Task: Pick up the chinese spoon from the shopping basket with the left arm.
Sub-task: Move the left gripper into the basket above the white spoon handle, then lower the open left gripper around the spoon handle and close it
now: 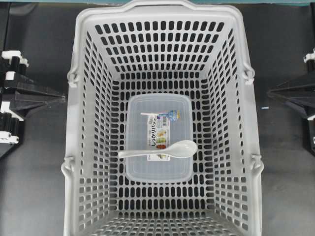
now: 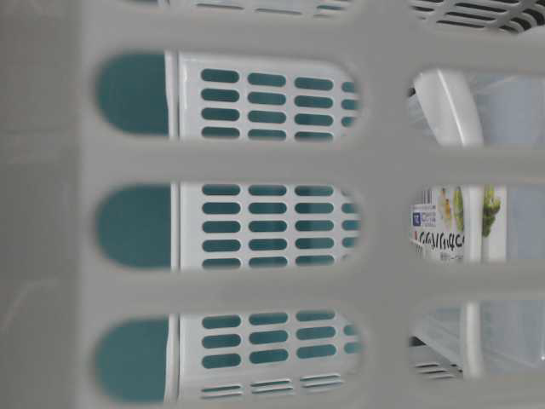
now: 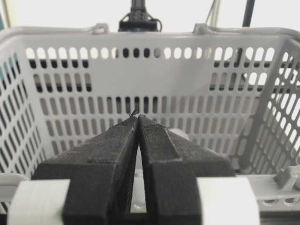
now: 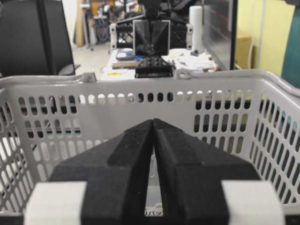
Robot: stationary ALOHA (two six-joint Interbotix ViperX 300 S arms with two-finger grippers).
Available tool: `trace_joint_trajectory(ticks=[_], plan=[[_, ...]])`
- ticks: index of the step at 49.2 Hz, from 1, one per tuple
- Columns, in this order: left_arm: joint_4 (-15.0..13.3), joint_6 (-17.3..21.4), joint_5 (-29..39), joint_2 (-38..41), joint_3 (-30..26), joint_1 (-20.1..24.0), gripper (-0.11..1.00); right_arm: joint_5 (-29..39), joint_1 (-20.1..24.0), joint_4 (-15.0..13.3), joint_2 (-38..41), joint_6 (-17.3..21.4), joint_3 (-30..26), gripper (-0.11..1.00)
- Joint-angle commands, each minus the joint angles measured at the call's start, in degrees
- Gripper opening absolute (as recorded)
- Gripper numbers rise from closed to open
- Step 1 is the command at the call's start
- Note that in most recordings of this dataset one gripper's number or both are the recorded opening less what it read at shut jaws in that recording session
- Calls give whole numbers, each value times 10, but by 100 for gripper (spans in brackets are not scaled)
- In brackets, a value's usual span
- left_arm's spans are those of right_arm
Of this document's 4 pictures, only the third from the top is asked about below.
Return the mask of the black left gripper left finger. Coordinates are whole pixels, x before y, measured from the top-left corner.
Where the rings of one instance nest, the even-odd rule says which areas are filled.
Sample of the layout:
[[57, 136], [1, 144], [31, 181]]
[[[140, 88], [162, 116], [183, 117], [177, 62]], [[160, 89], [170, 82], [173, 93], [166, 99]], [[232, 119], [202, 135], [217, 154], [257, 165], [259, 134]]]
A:
[[137, 131], [138, 119], [130, 117], [38, 165], [32, 180], [70, 180], [64, 224], [106, 225], [130, 212]]

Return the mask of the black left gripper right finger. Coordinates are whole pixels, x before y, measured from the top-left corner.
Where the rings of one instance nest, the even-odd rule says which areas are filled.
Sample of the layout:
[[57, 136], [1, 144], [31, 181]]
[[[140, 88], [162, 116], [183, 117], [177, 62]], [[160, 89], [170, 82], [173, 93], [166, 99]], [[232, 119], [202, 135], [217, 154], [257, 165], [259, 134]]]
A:
[[146, 116], [139, 116], [139, 145], [149, 216], [158, 225], [199, 225], [198, 177], [234, 177], [229, 160]]

